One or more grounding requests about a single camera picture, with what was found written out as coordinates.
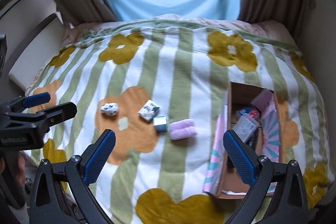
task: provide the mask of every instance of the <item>white wall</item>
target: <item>white wall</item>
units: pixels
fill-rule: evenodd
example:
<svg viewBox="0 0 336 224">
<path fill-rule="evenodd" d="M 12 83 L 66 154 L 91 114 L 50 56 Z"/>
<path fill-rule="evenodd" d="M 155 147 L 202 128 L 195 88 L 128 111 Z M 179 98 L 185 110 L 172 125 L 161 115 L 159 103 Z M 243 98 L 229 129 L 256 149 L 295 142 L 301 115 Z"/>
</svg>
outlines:
<svg viewBox="0 0 336 224">
<path fill-rule="evenodd" d="M 9 58 L 15 47 L 44 18 L 56 11 L 53 0 L 20 0 L 0 18 L 0 33 L 7 38 Z"/>
<path fill-rule="evenodd" d="M 331 163 L 336 170 L 336 0 L 315 3 L 298 44 L 324 98 Z"/>
</svg>

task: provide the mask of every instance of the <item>bed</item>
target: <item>bed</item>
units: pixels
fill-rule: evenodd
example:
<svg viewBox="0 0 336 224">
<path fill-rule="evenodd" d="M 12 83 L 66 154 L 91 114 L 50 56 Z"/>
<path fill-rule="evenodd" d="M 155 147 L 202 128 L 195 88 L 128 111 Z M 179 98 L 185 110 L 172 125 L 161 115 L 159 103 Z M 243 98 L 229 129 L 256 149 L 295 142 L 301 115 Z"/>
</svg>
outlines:
<svg viewBox="0 0 336 224">
<path fill-rule="evenodd" d="M 51 128 L 43 149 L 26 154 L 37 164 L 43 158 L 68 160 L 105 128 L 114 130 L 116 147 L 97 183 L 90 185 L 114 223 L 169 223 L 173 218 L 217 224 L 229 218 L 236 201 L 202 192 L 228 81 L 269 88 L 281 98 L 282 161 L 298 160 L 310 208 L 333 183 L 324 102 L 283 25 L 163 15 L 64 30 L 54 20 L 41 35 L 54 41 L 52 49 L 41 54 L 37 45 L 43 39 L 34 40 L 30 47 L 35 50 L 20 55 L 9 77 L 26 95 L 51 94 L 49 103 L 30 112 L 72 101 L 78 114 Z M 227 63 L 229 55 L 234 62 Z M 40 70 L 32 83 L 20 75 L 22 64 L 35 64 L 31 79 Z M 173 142 L 141 122 L 137 111 L 148 99 L 160 105 L 169 123 L 194 119 L 197 137 Z M 120 105 L 117 119 L 100 113 L 109 102 Z"/>
</svg>

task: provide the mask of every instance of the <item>striped blanket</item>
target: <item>striped blanket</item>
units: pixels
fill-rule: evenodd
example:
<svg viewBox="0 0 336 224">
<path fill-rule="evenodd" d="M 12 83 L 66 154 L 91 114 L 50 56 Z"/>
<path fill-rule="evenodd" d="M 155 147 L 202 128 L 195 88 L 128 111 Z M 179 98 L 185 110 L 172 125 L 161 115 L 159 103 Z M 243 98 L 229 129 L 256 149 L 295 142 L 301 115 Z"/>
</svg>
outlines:
<svg viewBox="0 0 336 224">
<path fill-rule="evenodd" d="M 72 101 L 78 113 L 27 153 L 37 163 L 68 160 L 110 128 L 116 147 L 90 189 L 114 223 L 224 223 L 236 202 L 214 200 L 202 185 L 229 81 L 276 91 L 282 161 L 299 162 L 313 207 L 334 180 L 323 100 L 295 45 L 243 31 L 162 19 L 84 31 L 29 90 L 51 94 L 32 112 Z M 137 114 L 149 98 L 168 123 L 193 119 L 198 135 L 157 134 Z M 120 107 L 114 118 L 100 113 L 111 102 Z"/>
</svg>

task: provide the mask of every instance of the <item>pink fuzzy item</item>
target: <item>pink fuzzy item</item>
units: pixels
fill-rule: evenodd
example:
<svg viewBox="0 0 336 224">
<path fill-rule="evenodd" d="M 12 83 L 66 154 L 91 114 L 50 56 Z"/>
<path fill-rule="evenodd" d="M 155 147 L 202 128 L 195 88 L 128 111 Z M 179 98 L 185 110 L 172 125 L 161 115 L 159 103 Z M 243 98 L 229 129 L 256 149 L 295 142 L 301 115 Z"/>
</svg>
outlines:
<svg viewBox="0 0 336 224">
<path fill-rule="evenodd" d="M 169 130 L 173 131 L 177 129 L 183 129 L 186 127 L 194 127 L 194 126 L 195 126 L 195 122 L 193 119 L 185 119 L 185 120 L 178 121 L 178 122 L 172 122 L 169 125 Z"/>
<path fill-rule="evenodd" d="M 186 127 L 182 129 L 175 129 L 170 131 L 170 138 L 172 140 L 181 140 L 189 137 L 194 137 L 197 135 L 195 127 Z"/>
</svg>

